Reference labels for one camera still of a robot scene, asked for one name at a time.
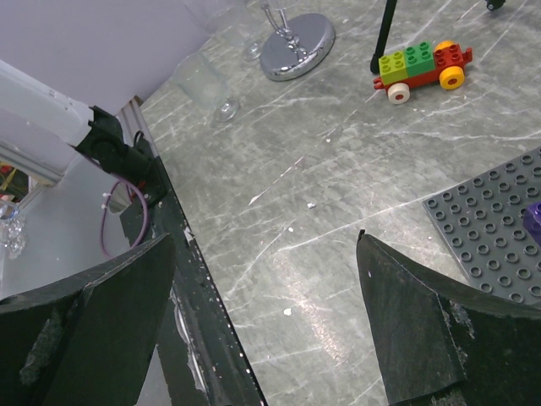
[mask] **gray wall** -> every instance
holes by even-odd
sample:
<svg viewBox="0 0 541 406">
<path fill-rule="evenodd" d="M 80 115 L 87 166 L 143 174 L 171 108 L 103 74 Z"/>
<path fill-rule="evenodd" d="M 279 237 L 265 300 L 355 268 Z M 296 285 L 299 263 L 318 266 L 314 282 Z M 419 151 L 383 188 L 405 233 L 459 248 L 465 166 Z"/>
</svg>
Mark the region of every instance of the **gray wall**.
<svg viewBox="0 0 541 406">
<path fill-rule="evenodd" d="M 114 113 L 206 40 L 182 0 L 4 0 L 0 38 L 0 59 Z"/>
</svg>

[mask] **green lego brick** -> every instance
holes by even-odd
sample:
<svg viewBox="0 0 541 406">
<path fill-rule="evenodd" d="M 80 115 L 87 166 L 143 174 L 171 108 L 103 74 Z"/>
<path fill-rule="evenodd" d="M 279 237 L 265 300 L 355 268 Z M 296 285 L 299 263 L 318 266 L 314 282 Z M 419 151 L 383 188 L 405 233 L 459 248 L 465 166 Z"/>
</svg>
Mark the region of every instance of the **green lego brick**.
<svg viewBox="0 0 541 406">
<path fill-rule="evenodd" d="M 421 42 L 404 51 L 407 74 L 410 78 L 435 69 L 434 54 L 429 42 Z"/>
<path fill-rule="evenodd" d="M 408 78 L 404 52 L 395 52 L 380 58 L 380 76 L 384 85 Z"/>
</svg>

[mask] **lego duplo car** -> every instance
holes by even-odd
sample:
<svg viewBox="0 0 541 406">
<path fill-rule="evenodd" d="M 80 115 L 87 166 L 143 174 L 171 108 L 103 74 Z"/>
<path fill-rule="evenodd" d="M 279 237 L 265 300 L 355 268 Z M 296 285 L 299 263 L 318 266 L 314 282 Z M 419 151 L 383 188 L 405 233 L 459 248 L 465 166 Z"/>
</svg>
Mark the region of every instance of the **lego duplo car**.
<svg viewBox="0 0 541 406">
<path fill-rule="evenodd" d="M 462 52 L 453 41 L 443 41 L 434 50 L 429 42 L 421 42 L 381 57 L 380 77 L 374 79 L 374 88 L 385 89 L 393 104 L 407 102 L 410 89 L 436 81 L 452 91 L 464 83 L 465 66 L 472 60 L 472 48 Z"/>
</svg>

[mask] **marble countertop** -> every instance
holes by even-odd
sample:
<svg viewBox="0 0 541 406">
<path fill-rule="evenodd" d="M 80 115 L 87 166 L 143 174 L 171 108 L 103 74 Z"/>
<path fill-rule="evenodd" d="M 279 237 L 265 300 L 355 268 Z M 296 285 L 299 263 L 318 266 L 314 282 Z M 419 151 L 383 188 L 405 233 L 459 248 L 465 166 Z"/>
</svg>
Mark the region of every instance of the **marble countertop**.
<svg viewBox="0 0 541 406">
<path fill-rule="evenodd" d="M 388 52 L 423 40 L 473 48 L 462 88 L 428 85 L 401 106 L 373 90 L 369 72 L 384 6 L 301 1 L 292 13 L 325 14 L 336 43 L 289 82 L 209 41 L 205 54 L 242 104 L 230 123 L 212 123 L 171 82 L 143 106 L 272 405 L 386 404 L 358 280 L 359 229 L 466 282 L 421 201 L 540 143 L 533 0 L 496 13 L 484 1 L 398 2 Z"/>
</svg>

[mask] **yellow wheel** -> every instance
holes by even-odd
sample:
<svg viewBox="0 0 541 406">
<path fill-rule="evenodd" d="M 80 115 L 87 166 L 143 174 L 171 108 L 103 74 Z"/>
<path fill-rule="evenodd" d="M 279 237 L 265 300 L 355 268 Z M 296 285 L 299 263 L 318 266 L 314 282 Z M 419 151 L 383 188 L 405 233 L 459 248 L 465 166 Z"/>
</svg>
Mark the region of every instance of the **yellow wheel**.
<svg viewBox="0 0 541 406">
<path fill-rule="evenodd" d="M 454 42 L 454 41 L 450 41 L 450 40 L 440 42 L 440 43 L 436 46 L 436 48 L 434 48 L 434 52 L 439 51 L 440 49 L 448 48 L 448 47 L 450 47 L 451 45 L 455 45 L 455 42 Z"/>
<path fill-rule="evenodd" d="M 446 91 L 458 89 L 465 79 L 464 71 L 460 66 L 451 66 L 440 73 L 440 85 Z"/>
</svg>

